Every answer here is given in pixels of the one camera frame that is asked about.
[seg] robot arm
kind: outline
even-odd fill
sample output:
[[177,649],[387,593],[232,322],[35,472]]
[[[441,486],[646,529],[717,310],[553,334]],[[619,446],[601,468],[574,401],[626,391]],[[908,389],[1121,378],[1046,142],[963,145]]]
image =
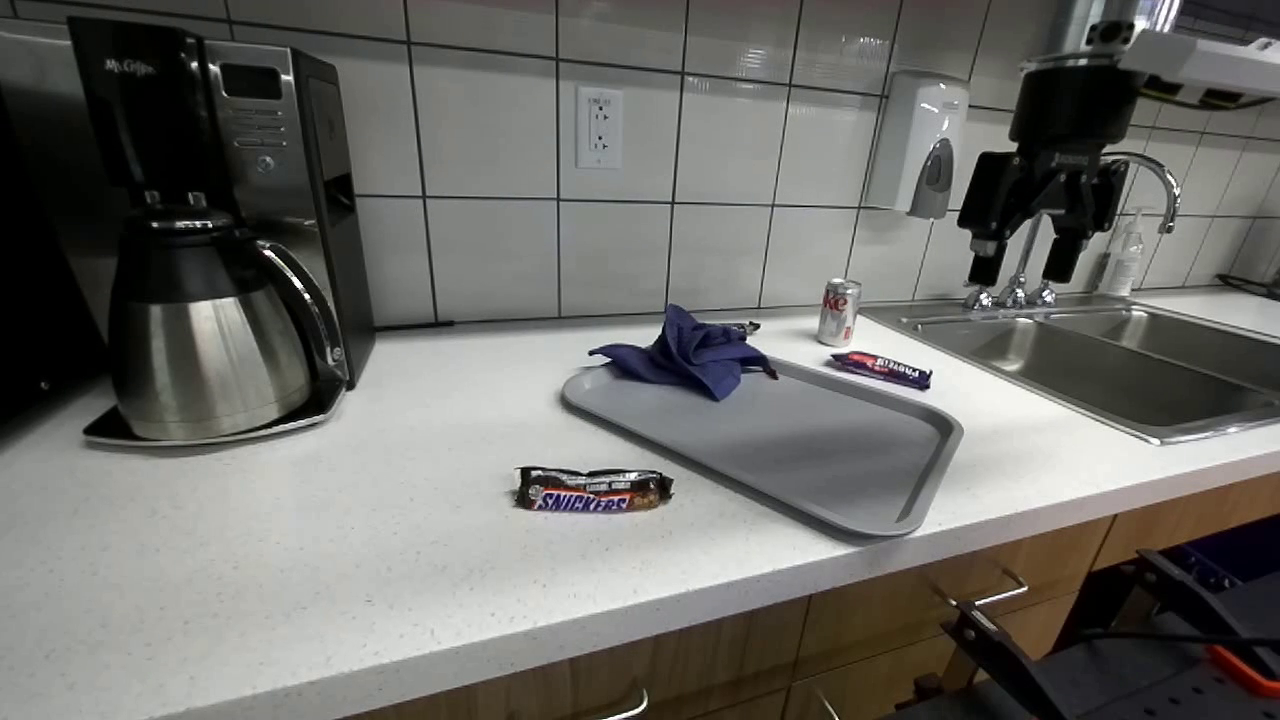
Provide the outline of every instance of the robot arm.
[[995,286],[1009,238],[1041,213],[1055,234],[1042,277],[1070,282],[1089,238],[1120,210],[1128,164],[1101,155],[1124,138],[1139,95],[1158,88],[1206,109],[1280,95],[1280,46],[1172,35],[1179,5],[1059,0],[1043,53],[1024,65],[1009,131],[1018,149],[978,156],[960,209],[973,236],[969,284]]

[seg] drawer handle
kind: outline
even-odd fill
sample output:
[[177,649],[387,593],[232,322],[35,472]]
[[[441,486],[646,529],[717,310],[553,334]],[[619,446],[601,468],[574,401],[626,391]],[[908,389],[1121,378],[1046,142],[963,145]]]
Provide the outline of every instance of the drawer handle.
[[840,714],[836,712],[836,708],[832,707],[829,702],[827,702],[827,696],[822,694],[822,688],[814,688],[813,693],[818,696],[818,700],[822,701],[822,706],[827,708],[827,716],[831,717],[831,720],[840,720]]
[[600,717],[600,720],[626,720],[627,717],[635,717],[636,715],[640,715],[645,710],[649,710],[649,691],[640,688],[640,705],[632,707],[631,710],[618,712],[617,715]]
[[[1005,568],[1004,565],[1001,565],[1000,566],[1000,571],[1004,573],[1004,575],[1006,578],[1009,578],[1010,580],[1014,582],[1014,587],[1010,588],[1010,589],[1007,589],[1007,591],[1004,591],[1004,592],[997,592],[996,594],[988,594],[987,597],[979,597],[978,600],[973,601],[974,605],[977,605],[977,606],[980,607],[983,605],[989,605],[992,602],[1000,602],[1001,600],[1009,600],[1011,597],[1018,597],[1018,596],[1025,593],[1027,591],[1032,589],[1032,587],[1027,583],[1027,580],[1023,579],[1021,575],[1019,575],[1018,573],[1014,573],[1009,568]],[[956,605],[959,605],[959,601],[956,601],[956,598],[954,598],[950,594],[947,594],[947,591],[940,588],[937,584],[933,584],[933,592],[937,593],[938,597],[941,597],[943,601],[946,601],[946,603],[950,605],[951,607],[955,607]]]

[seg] snickers bar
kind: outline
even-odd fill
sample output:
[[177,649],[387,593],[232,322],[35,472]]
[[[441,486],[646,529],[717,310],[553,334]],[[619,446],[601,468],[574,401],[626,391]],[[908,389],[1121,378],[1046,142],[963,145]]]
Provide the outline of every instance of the snickers bar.
[[897,360],[890,360],[870,352],[836,352],[831,359],[850,373],[876,378],[915,389],[929,389],[932,370],[920,370]]
[[516,505],[552,512],[630,512],[671,500],[672,479],[657,470],[516,468]]

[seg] soda can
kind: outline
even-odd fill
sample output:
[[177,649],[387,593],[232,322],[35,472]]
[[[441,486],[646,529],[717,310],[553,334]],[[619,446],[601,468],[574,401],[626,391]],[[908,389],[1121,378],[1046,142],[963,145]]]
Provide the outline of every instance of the soda can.
[[822,291],[822,315],[818,316],[818,342],[832,347],[845,347],[854,337],[854,319],[858,301],[863,296],[861,283],[832,278]]

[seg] electrical outlet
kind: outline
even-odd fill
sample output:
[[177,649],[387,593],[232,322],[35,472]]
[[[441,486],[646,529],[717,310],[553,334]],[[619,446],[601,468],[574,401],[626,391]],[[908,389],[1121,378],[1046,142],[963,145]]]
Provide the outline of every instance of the electrical outlet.
[[622,169],[622,91],[577,87],[577,167]]

